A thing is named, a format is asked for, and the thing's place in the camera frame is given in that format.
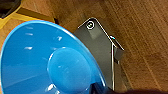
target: wooden floor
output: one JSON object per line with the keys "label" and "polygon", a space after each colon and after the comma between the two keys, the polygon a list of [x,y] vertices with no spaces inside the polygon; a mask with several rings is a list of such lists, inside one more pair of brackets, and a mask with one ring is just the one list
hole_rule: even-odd
{"label": "wooden floor", "polygon": [[[97,18],[125,49],[121,64],[126,86],[168,91],[167,0],[25,0],[23,7],[57,18],[71,32]],[[0,47],[22,22],[11,19],[0,30]]]}

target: wooden surface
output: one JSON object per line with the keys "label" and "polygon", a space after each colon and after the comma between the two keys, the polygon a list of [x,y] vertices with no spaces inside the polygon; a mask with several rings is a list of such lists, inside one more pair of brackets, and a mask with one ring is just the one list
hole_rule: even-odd
{"label": "wooden surface", "polygon": [[[125,49],[127,88],[168,91],[167,0],[25,0],[23,6],[57,18],[71,32],[90,17],[100,19]],[[20,23],[11,19],[0,30],[0,47]]]}
{"label": "wooden surface", "polygon": [[22,4],[10,15],[8,15],[5,18],[0,18],[0,29],[3,28],[3,26],[11,19],[18,19],[22,21],[31,21],[31,20],[45,20],[55,23],[55,20],[53,17],[49,17],[46,15],[43,15],[41,13],[28,10],[26,8],[22,7]]}

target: blue plastic bowl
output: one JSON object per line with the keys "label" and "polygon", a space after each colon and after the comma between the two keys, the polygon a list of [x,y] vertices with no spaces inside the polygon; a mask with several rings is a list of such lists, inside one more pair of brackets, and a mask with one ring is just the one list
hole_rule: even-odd
{"label": "blue plastic bowl", "polygon": [[66,29],[47,21],[17,26],[1,51],[4,94],[87,94],[106,87],[89,50]]}

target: blue bowl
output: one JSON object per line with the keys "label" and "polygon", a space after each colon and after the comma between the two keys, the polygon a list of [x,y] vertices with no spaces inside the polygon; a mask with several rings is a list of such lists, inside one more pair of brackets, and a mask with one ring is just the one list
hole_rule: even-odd
{"label": "blue bowl", "polygon": [[93,83],[106,87],[94,57],[59,25],[40,20],[25,22],[4,42],[4,94],[88,94]]}

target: wood grain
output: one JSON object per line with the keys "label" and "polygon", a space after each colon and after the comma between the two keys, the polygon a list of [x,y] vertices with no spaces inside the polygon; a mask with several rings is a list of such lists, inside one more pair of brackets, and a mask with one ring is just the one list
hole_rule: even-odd
{"label": "wood grain", "polygon": [[[167,0],[25,0],[24,8],[55,17],[74,32],[96,17],[125,49],[122,68],[132,89],[168,91]],[[0,30],[0,47],[18,24]]]}

